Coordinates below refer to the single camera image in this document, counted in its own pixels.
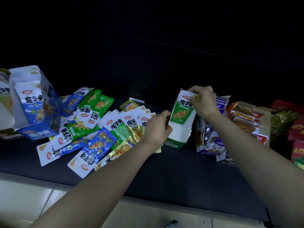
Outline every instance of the dark table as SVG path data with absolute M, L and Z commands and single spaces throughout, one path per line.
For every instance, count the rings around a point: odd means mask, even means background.
M 116 98 L 110 110 L 120 110 L 123 102 Z M 163 110 L 145 106 L 151 112 Z M 161 153 L 151 155 L 124 195 L 268 221 L 265 206 L 237 167 L 196 153 L 195 125 L 192 127 L 192 134 L 181 149 L 163 146 Z M 77 152 L 42 167 L 36 147 L 45 142 L 48 139 L 1 142 L 0 172 L 76 186 L 82 179 L 67 164 Z

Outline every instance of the dark background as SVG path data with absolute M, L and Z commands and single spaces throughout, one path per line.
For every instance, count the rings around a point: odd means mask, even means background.
M 180 88 L 230 102 L 299 103 L 303 31 L 296 4 L 66 0 L 4 10 L 1 67 L 38 65 L 60 95 L 82 86 L 170 108 Z

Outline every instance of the brand logo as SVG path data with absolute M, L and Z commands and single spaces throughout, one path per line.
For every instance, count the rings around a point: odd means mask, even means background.
M 31 94 L 33 91 L 31 91 L 31 90 L 25 90 L 25 91 L 23 91 L 22 93 L 23 94 Z
M 63 139 L 62 138 L 58 138 L 58 142 L 62 145 L 63 144 Z
M 34 133 L 35 130 L 27 130 L 27 131 L 24 131 L 23 133 Z
M 85 164 L 82 164 L 81 168 L 83 168 L 84 170 L 88 170 L 89 169 L 89 167 L 87 167 Z

